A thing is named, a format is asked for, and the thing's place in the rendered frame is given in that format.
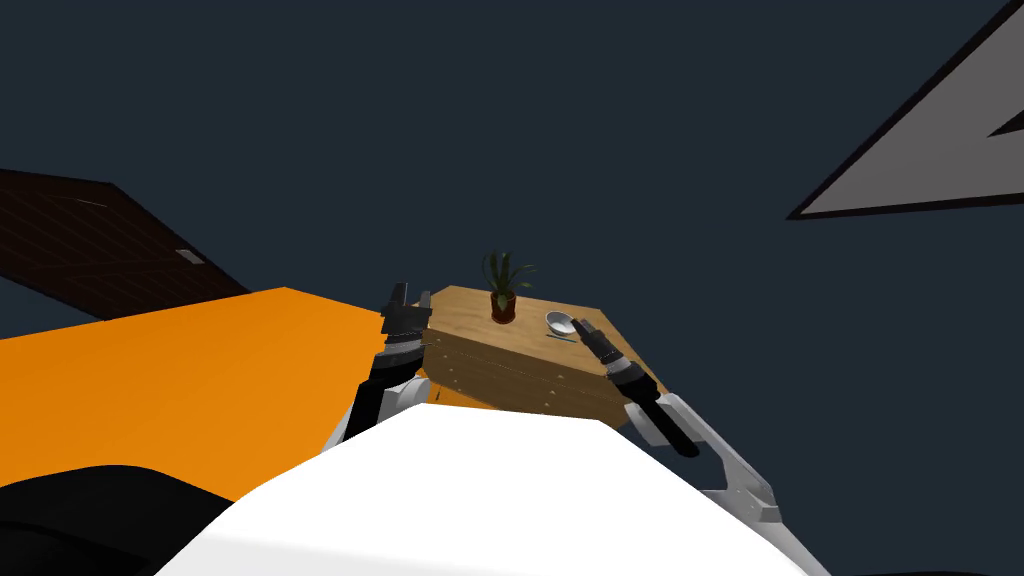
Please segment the dark brown door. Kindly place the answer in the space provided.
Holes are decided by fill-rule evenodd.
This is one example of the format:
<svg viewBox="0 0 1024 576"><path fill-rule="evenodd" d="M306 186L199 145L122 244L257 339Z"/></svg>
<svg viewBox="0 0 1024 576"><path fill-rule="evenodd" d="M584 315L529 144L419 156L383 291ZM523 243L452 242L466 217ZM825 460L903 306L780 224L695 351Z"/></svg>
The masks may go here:
<svg viewBox="0 0 1024 576"><path fill-rule="evenodd" d="M7 169L0 277L99 320L248 291L117 186Z"/></svg>

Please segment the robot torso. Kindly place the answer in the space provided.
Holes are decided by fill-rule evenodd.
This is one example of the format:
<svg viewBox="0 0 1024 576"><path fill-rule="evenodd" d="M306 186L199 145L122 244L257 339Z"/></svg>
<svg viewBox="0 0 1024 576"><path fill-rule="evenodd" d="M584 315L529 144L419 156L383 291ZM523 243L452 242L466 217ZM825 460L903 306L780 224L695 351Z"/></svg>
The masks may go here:
<svg viewBox="0 0 1024 576"><path fill-rule="evenodd" d="M603 423L421 404L265 482L157 576L806 576Z"/></svg>

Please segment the grey picture with black frame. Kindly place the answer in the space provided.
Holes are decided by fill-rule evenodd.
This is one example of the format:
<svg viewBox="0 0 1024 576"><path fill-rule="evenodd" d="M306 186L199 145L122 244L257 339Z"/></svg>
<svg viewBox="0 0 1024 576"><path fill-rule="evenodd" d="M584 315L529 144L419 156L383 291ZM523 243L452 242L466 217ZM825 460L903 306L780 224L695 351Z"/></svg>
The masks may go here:
<svg viewBox="0 0 1024 576"><path fill-rule="evenodd" d="M1024 204L1024 0L1008 0L791 213Z"/></svg>

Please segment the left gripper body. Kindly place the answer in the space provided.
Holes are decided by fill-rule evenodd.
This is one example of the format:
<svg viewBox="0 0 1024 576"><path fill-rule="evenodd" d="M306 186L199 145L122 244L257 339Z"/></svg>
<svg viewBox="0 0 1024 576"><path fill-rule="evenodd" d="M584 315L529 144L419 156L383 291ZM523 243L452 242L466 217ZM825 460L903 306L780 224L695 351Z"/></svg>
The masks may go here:
<svg viewBox="0 0 1024 576"><path fill-rule="evenodd" d="M430 307L387 304L381 310L385 345L420 341L432 314Z"/></svg>

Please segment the potted green plant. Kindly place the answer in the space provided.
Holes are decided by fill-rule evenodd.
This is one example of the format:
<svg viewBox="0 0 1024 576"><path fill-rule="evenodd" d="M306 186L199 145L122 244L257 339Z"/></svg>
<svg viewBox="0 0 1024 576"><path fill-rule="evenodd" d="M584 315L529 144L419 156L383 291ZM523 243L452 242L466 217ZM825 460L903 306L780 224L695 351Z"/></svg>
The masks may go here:
<svg viewBox="0 0 1024 576"><path fill-rule="evenodd" d="M490 290L490 319L501 325L515 319L516 291L530 288L531 284L523 277L536 272L536 266L530 264L512 268L511 256L509 252L492 250L480 263L481 274Z"/></svg>

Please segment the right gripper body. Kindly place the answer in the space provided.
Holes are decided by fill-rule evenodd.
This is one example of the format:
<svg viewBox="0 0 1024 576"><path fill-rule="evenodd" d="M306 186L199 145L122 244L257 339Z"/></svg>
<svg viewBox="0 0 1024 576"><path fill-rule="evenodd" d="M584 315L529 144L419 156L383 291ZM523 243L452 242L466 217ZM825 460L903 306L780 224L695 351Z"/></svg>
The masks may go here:
<svg viewBox="0 0 1024 576"><path fill-rule="evenodd" d="M579 339L591 351L602 365L610 365L620 360L620 351L608 340L604 333L595 328L585 318L571 319L571 324Z"/></svg>

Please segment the wooden table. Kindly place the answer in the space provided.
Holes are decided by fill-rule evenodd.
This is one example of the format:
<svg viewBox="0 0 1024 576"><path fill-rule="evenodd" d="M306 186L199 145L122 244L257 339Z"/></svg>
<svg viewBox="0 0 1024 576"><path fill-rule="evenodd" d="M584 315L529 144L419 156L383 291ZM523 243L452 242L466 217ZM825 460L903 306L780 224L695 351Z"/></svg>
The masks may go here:
<svg viewBox="0 0 1024 576"><path fill-rule="evenodd" d="M550 332L545 316L564 312L588 320L633 361L640 358L598 308L520 298L509 324L490 318L490 295L450 286L434 294L422 372L433 404L594 419L618 429L626 398L578 340Z"/></svg>

